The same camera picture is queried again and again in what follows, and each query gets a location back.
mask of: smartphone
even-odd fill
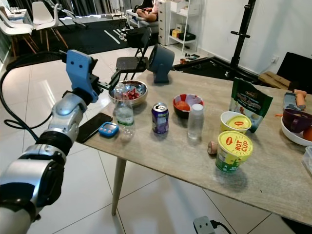
[[[112,122],[113,118],[103,113],[98,113],[92,119],[79,127],[79,134],[76,139],[78,143],[85,143],[88,139],[93,137],[99,127],[105,122]]]

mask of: white tile floor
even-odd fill
[[[179,63],[181,52],[170,46]],[[92,55],[99,59],[94,69],[109,81],[116,59],[132,56],[127,48]],[[60,61],[14,70],[5,80],[4,96],[12,110],[29,125],[42,122],[63,92],[70,89],[65,64]],[[109,103],[107,93],[89,106],[82,123]],[[27,146],[34,143],[24,130],[8,128],[9,118],[0,106],[0,173]],[[35,130],[41,134],[47,124]],[[29,234],[194,234],[193,220],[201,216],[220,221],[233,234],[293,234],[280,217],[224,196],[203,190],[150,169],[127,163],[118,205],[110,214],[116,158],[75,143],[65,166],[62,195],[42,210]],[[217,234],[226,233],[221,227]]]

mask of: person sitting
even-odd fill
[[[153,7],[147,7],[142,9],[137,9],[136,13],[139,17],[144,18],[146,22],[155,22],[158,21],[158,0],[154,0],[154,6]]]

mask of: blue timer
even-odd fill
[[[106,122],[98,129],[98,132],[105,137],[113,137],[118,131],[118,125],[112,122]]]

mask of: purple cup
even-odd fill
[[[312,125],[312,115],[303,111],[285,109],[283,123],[292,133],[300,133]]]

